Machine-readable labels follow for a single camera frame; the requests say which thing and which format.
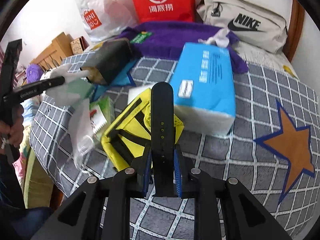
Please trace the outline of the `person's left forearm sleeve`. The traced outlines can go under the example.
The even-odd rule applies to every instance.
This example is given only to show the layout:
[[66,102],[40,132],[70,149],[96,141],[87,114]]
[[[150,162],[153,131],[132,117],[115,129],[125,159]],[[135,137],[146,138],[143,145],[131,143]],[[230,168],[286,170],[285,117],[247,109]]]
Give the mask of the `person's left forearm sleeve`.
[[52,213],[49,207],[25,207],[14,168],[1,154],[1,239],[31,239]]

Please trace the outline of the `person's left hand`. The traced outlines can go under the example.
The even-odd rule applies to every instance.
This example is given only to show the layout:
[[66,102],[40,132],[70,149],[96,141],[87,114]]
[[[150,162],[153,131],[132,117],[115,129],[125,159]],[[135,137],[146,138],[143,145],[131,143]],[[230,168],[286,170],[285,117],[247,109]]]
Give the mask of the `person's left hand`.
[[7,125],[3,121],[1,121],[1,134],[8,134],[10,135],[9,143],[10,145],[14,146],[15,148],[19,148],[20,143],[23,139],[23,112],[24,109],[21,105],[17,108],[17,116],[15,123],[12,126]]

